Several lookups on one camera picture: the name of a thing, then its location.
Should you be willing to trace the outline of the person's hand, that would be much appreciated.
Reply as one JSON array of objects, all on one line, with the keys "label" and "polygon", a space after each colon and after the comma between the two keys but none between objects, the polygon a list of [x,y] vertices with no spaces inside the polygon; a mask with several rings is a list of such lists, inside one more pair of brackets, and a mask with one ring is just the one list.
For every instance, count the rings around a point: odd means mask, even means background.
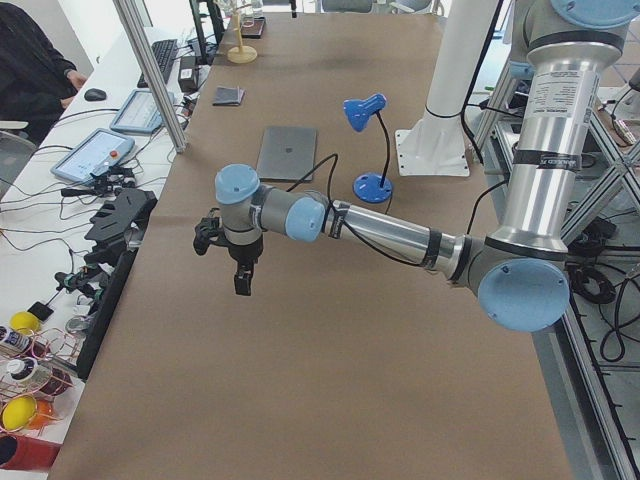
[{"label": "person's hand", "polygon": [[[65,76],[76,91],[79,91],[87,81],[87,77],[84,74],[81,74],[78,71],[72,69],[67,70],[65,72]],[[73,99],[74,96],[61,99],[60,102],[62,108],[66,109],[72,103]]]}]

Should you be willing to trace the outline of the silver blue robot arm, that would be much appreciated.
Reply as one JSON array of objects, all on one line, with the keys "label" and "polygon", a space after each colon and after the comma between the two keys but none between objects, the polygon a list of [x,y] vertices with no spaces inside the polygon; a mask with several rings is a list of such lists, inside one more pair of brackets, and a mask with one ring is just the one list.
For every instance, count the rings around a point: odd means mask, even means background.
[{"label": "silver blue robot arm", "polygon": [[532,68],[522,129],[498,228],[484,239],[452,236],[333,199],[263,184],[232,164],[215,178],[217,207],[194,242],[226,248],[236,261],[236,292],[251,291],[267,231],[312,242],[354,238],[396,262],[439,271],[477,297],[496,323],[541,330],[569,305],[561,226],[581,167],[601,73],[622,54],[635,1],[520,1],[512,53]]}]

